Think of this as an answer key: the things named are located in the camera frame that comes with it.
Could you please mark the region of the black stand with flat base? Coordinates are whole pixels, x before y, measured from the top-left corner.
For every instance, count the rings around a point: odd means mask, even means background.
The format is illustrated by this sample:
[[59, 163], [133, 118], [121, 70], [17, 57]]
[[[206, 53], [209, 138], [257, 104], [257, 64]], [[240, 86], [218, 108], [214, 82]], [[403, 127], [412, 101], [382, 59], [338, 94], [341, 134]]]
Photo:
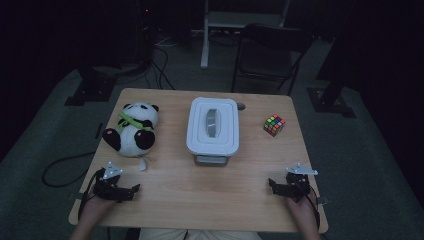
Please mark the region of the black stand with flat base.
[[65, 101], [66, 106], [83, 106], [86, 102], [108, 102], [117, 79], [95, 70], [91, 66], [80, 66], [77, 71], [81, 82], [73, 96]]
[[314, 16], [316, 33], [331, 44], [331, 48], [317, 74], [317, 80], [328, 82], [325, 88], [312, 87], [307, 92], [316, 112], [338, 113], [345, 118], [355, 118], [353, 110], [344, 101], [341, 92], [346, 85], [343, 71], [347, 60], [339, 35], [348, 20], [356, 0], [320, 0]]

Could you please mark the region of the colourful puzzle cube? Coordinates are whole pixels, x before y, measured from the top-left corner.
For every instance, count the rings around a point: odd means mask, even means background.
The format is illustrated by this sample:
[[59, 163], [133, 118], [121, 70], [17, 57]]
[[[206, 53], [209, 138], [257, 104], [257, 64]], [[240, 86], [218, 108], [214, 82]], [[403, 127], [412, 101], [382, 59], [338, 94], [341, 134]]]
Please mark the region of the colourful puzzle cube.
[[263, 130], [275, 137], [284, 127], [286, 121], [277, 114], [269, 116], [263, 125]]

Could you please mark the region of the white box lid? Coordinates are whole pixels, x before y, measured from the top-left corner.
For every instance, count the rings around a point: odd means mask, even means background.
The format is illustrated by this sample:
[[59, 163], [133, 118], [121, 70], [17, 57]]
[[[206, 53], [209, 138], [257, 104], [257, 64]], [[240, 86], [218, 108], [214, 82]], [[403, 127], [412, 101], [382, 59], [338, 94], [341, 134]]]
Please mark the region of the white box lid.
[[190, 108], [186, 145], [195, 155], [235, 155], [239, 149], [236, 102], [228, 98], [194, 99]]

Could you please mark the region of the black folding chair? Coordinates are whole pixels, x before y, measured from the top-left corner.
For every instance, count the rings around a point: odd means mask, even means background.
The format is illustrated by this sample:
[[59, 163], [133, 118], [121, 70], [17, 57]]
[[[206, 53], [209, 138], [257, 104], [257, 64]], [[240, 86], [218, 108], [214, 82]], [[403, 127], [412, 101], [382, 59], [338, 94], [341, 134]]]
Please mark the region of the black folding chair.
[[282, 28], [259, 23], [243, 27], [238, 40], [231, 91], [238, 77], [279, 82], [290, 81], [287, 95], [294, 88], [300, 63], [314, 42], [303, 29]]

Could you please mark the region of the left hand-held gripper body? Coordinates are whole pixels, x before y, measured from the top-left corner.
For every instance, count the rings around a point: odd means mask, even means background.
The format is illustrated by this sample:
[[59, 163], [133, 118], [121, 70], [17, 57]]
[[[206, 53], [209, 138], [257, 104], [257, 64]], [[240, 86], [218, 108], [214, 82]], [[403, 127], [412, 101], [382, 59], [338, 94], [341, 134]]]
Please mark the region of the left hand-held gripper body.
[[118, 186], [123, 170], [109, 162], [104, 168], [95, 173], [95, 185], [93, 193], [104, 200], [118, 201], [123, 196], [134, 195], [131, 188]]

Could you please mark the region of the person's left hand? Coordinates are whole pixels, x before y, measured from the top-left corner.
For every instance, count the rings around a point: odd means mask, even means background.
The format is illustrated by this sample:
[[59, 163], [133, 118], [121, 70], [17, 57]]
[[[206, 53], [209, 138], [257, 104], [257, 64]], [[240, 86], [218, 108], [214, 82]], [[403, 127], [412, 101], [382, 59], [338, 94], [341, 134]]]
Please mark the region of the person's left hand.
[[86, 232], [92, 231], [115, 204], [113, 200], [91, 197], [84, 205], [78, 227]]

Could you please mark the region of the dark computer tower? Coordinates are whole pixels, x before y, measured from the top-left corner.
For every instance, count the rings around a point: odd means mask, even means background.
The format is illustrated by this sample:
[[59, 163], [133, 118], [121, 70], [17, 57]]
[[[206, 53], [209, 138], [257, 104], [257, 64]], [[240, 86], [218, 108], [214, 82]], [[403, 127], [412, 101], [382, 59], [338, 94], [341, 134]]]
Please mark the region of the dark computer tower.
[[135, 58], [143, 65], [152, 61], [154, 27], [153, 6], [151, 0], [134, 0], [136, 16], [136, 52]]

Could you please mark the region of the panda plush toy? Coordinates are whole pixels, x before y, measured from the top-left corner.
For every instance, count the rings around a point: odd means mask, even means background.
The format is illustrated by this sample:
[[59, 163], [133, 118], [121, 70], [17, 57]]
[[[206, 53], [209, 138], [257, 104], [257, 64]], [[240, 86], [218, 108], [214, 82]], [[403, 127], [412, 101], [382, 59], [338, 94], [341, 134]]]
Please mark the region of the panda plush toy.
[[145, 155], [156, 141], [158, 113], [157, 105], [146, 102], [126, 104], [118, 113], [117, 126], [105, 129], [102, 138], [120, 156], [139, 158], [139, 170], [144, 171], [147, 169]]

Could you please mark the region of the clear plastic storage box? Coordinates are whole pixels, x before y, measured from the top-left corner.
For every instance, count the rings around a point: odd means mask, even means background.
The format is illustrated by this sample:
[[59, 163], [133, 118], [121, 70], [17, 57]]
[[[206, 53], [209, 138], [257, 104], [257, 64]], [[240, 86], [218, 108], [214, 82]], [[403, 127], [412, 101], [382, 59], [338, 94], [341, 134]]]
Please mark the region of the clear plastic storage box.
[[226, 166], [228, 156], [195, 155], [194, 162], [200, 166]]

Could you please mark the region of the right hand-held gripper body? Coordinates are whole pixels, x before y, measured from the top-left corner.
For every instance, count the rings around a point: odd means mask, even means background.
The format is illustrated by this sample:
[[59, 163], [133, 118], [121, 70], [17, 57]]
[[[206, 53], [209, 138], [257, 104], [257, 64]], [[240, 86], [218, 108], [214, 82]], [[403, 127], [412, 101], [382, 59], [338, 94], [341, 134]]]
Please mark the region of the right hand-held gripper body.
[[311, 191], [309, 176], [315, 176], [317, 174], [317, 170], [313, 170], [310, 167], [297, 163], [286, 168], [286, 183], [277, 183], [275, 189], [282, 191], [284, 197], [292, 198], [298, 202], [303, 197], [306, 197]]

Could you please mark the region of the person's right hand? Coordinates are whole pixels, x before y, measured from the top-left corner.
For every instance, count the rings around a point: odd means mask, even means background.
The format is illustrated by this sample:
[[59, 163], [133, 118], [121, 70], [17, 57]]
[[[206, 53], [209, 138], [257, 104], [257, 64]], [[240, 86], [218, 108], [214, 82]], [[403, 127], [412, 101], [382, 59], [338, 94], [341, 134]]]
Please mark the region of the person's right hand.
[[315, 209], [306, 197], [303, 197], [298, 202], [292, 198], [287, 198], [285, 202], [301, 233], [312, 234], [318, 232]]

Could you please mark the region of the person's beige trouser legs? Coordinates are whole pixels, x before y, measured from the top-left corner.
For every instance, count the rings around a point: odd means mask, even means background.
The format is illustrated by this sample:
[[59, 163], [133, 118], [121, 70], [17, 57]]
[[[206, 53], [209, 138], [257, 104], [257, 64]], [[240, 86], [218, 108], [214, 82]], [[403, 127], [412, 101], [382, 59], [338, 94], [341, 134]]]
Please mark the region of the person's beige trouser legs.
[[144, 228], [138, 240], [262, 240], [257, 232]]

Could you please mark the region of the white metal stand frame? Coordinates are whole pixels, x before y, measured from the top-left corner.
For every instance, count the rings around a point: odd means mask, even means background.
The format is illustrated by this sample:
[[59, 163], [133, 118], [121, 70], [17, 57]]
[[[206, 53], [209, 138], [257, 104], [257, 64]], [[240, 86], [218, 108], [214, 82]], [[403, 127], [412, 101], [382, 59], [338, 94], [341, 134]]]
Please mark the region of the white metal stand frame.
[[236, 28], [241, 29], [249, 23], [262, 23], [272, 26], [283, 27], [291, 0], [283, 0], [283, 6], [278, 14], [271, 13], [237, 13], [211, 11], [209, 0], [205, 0], [204, 24], [203, 24], [203, 47], [200, 59], [200, 68], [207, 69], [209, 63], [209, 34], [212, 28]]

